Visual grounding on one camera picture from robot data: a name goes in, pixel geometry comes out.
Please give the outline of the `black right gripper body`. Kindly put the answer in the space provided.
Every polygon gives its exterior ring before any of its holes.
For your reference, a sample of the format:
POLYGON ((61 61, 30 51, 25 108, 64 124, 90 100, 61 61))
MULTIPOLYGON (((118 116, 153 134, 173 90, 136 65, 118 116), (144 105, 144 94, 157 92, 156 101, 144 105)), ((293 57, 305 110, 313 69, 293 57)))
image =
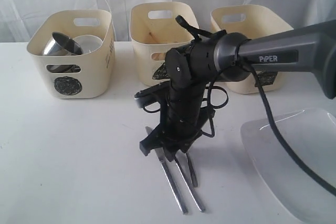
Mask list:
POLYGON ((206 84, 196 83, 179 88, 170 83, 169 91, 160 105, 160 121, 140 142, 141 152, 147 156, 155 148, 180 150, 180 143, 196 140, 203 135, 202 127, 213 118, 215 110, 201 107, 206 84))

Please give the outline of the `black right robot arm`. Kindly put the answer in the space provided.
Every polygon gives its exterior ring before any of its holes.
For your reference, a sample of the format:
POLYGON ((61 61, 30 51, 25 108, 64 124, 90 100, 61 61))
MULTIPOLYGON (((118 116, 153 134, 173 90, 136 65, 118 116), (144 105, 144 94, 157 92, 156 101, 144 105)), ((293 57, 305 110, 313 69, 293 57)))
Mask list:
POLYGON ((208 103, 216 81, 240 82, 252 71, 311 72, 325 96, 335 98, 335 21, 257 39, 241 33, 206 33, 187 26, 195 39, 170 49, 164 68, 168 81, 135 95, 139 107, 160 104, 159 125, 140 142, 144 155, 163 148, 168 159, 186 152, 212 123, 216 106, 208 103))

